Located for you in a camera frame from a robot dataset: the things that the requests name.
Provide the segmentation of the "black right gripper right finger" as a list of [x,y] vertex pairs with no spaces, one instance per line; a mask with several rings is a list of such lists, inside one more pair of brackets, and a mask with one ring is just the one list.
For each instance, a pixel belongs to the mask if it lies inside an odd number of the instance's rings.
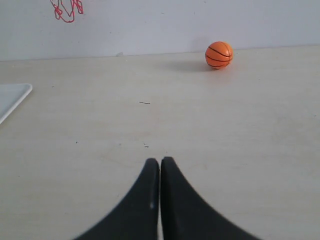
[[160,211],[165,240],[258,239],[214,210],[169,156],[161,161]]

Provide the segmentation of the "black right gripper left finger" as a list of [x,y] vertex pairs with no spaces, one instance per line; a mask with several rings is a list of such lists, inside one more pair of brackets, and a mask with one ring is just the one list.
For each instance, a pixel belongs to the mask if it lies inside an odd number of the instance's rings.
[[160,167],[149,158],[127,194],[78,240],[157,240]]

